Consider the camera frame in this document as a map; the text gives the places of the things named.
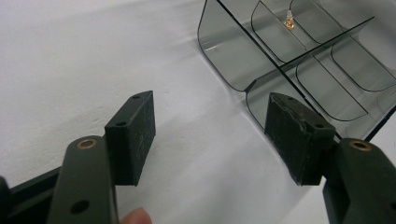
transparent tray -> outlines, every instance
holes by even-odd
[[[295,27],[284,25],[292,10]],[[198,41],[207,59],[265,127],[270,92],[310,106],[337,137],[370,140],[395,111],[395,72],[360,42],[373,18],[347,29],[314,0],[244,5],[206,0]]]

